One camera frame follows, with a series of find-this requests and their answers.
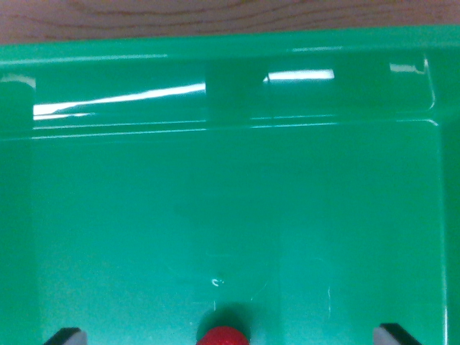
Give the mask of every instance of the red ball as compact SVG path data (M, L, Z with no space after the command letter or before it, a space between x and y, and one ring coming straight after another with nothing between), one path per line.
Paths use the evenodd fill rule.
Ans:
M249 345L249 342L242 332L222 326L211 329L196 345Z

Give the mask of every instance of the wood grain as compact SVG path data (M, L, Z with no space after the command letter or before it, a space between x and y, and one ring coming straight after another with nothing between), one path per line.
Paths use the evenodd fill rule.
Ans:
M460 1L0 1L0 44L420 24L460 24Z

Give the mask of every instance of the scratch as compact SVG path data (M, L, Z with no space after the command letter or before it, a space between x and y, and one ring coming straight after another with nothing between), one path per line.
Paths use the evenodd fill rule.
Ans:
M262 290L264 290L264 289L267 287L269 281L270 281L270 279L266 281L265 285L262 286L262 289L260 289L259 291L257 291L256 294L255 294L254 296L251 297L251 301L254 299L254 297L256 297L257 295L259 295L259 294L262 292Z
M328 318L331 318L331 287L328 287Z

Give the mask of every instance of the wooden surface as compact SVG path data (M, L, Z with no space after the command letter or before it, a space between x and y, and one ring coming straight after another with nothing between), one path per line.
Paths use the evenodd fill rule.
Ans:
M460 0L0 1L0 44L459 23Z

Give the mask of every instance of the green plastic tray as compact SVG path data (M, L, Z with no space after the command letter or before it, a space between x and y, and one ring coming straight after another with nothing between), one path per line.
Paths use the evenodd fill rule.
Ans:
M460 27L0 47L0 344L460 344Z

